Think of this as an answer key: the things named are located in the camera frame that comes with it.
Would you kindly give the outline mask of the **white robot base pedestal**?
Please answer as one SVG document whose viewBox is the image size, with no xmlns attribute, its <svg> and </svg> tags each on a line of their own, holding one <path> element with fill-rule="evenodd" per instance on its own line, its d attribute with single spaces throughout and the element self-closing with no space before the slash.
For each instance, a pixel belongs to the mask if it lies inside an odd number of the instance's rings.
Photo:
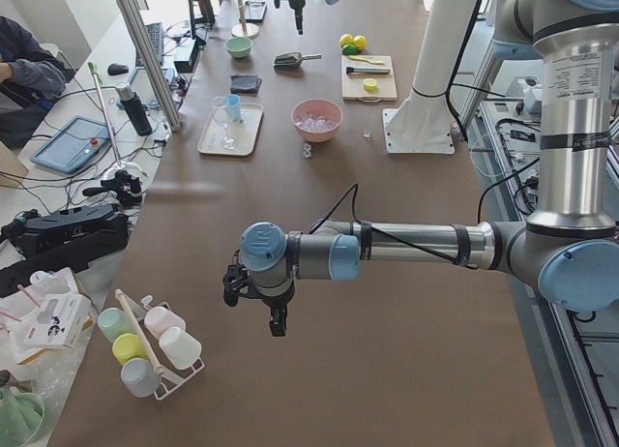
<svg viewBox="0 0 619 447">
<path fill-rule="evenodd" d="M 449 90 L 482 1 L 433 0 L 411 92 L 399 108 L 383 110 L 388 153 L 455 153 Z"/>
</svg>

